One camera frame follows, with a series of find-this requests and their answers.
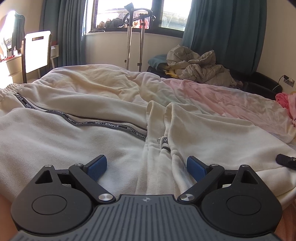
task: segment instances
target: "white chair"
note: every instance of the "white chair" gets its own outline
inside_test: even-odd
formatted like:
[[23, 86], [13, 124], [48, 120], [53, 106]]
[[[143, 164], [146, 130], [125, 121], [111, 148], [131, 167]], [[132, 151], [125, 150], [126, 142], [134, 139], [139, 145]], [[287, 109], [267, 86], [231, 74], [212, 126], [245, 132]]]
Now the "white chair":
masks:
[[22, 40], [22, 79], [27, 83], [27, 73], [50, 64], [51, 32], [26, 34]]

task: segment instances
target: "blue rubber grip pad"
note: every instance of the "blue rubber grip pad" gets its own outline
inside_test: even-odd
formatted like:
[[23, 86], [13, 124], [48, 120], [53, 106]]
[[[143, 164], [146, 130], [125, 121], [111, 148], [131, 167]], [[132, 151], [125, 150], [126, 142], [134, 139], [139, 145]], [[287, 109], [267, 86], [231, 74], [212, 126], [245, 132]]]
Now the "blue rubber grip pad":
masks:
[[198, 182], [206, 176], [207, 171], [191, 157], [187, 158], [187, 171]]
[[98, 159], [96, 162], [88, 167], [86, 174], [94, 181], [98, 181], [98, 179], [105, 173], [106, 170], [107, 159], [105, 156], [102, 156], [100, 159]]

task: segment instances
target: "crumpled clothes pile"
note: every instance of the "crumpled clothes pile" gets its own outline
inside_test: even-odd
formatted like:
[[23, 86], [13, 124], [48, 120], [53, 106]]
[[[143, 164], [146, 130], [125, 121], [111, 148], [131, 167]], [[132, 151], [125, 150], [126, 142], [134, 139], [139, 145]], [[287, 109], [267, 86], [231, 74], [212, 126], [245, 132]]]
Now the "crumpled clothes pile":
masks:
[[200, 56], [191, 49], [178, 45], [168, 52], [167, 63], [179, 79], [225, 87], [236, 86], [229, 70], [216, 64], [214, 50]]

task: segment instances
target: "red object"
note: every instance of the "red object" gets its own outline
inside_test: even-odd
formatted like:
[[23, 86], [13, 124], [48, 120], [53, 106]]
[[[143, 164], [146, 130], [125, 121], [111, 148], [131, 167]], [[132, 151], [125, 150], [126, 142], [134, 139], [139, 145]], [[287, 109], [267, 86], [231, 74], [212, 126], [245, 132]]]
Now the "red object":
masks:
[[144, 19], [144, 22], [145, 22], [145, 29], [149, 29], [149, 21], [145, 18]]
[[289, 110], [288, 95], [286, 93], [276, 94], [276, 102], [278, 102], [283, 108], [286, 108], [289, 116], [292, 118], [290, 110]]
[[11, 55], [11, 56], [9, 56], [9, 57], [6, 57], [5, 59], [2, 59], [2, 61], [4, 61], [4, 60], [10, 60], [10, 59], [13, 58], [13, 57], [15, 57], [15, 55]]

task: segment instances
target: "green curtain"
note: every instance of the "green curtain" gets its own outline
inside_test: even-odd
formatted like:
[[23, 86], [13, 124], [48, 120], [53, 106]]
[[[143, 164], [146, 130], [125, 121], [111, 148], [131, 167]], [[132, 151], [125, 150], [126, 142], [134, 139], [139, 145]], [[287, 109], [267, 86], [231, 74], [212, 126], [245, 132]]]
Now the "green curtain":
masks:
[[266, 0], [192, 0], [182, 45], [198, 54], [214, 50], [217, 63], [256, 71], [266, 27]]
[[86, 0], [43, 0], [39, 30], [50, 30], [59, 45], [56, 67], [84, 64], [85, 11]]
[[11, 38], [12, 54], [14, 47], [20, 49], [22, 46], [22, 40], [25, 38], [25, 17], [15, 13], [15, 23], [13, 25], [13, 32]]

